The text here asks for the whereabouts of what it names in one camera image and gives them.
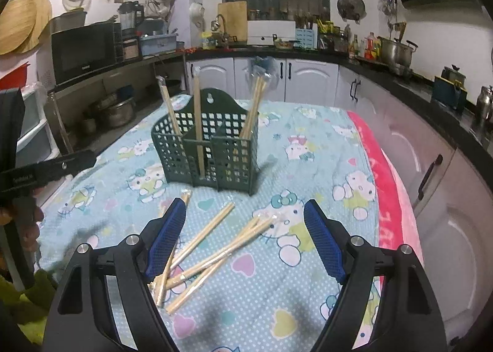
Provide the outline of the person's hand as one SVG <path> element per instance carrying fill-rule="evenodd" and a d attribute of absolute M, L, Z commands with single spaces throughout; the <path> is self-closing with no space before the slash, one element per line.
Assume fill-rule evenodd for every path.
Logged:
<path fill-rule="evenodd" d="M 4 226 L 10 222 L 16 222 L 23 250 L 28 253 L 34 253 L 39 248 L 39 223 L 44 219 L 43 211 L 36 205 L 36 199 L 34 197 L 19 199 L 19 202 L 27 203 L 28 218 L 20 219 L 18 209 L 15 205 L 1 207 L 1 225 Z"/>

